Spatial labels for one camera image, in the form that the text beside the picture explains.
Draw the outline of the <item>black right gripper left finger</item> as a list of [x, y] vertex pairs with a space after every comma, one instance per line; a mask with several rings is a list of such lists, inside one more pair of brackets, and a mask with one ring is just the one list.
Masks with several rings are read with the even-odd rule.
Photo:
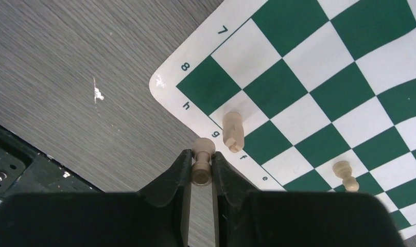
[[138, 233], [145, 246], [188, 246], [192, 152], [183, 150], [172, 165], [138, 191]]

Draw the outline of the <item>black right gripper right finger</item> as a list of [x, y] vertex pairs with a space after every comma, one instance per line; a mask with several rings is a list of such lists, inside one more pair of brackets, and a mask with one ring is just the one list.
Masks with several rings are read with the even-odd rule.
[[212, 155], [215, 246], [253, 245], [253, 214], [247, 199], [250, 192], [256, 191], [221, 152]]

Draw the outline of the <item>light wooden rook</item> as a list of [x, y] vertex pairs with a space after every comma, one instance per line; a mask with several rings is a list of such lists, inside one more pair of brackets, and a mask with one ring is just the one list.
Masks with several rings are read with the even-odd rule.
[[215, 144], [208, 138], [198, 138], [192, 146], [195, 160], [191, 169], [191, 180], [196, 186], [207, 186], [212, 181], [211, 157], [215, 154]]

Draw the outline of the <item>light wooden chess piece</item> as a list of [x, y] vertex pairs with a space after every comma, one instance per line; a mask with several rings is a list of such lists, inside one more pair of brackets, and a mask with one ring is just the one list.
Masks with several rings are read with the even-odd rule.
[[242, 116], [237, 112], [225, 114], [222, 120], [223, 143], [228, 149], [237, 153], [244, 148], [244, 128], [242, 125]]

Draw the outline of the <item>light wooden pawn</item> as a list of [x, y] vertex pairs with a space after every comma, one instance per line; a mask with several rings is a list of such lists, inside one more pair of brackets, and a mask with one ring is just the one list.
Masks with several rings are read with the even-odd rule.
[[342, 179], [342, 184], [346, 191], [358, 192], [359, 183], [353, 177], [353, 170], [349, 162], [339, 161], [333, 165], [333, 172], [336, 177]]

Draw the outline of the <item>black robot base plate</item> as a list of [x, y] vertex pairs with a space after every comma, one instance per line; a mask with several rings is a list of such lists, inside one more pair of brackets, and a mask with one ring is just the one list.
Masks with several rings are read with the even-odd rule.
[[102, 192], [0, 125], [0, 200], [28, 192]]

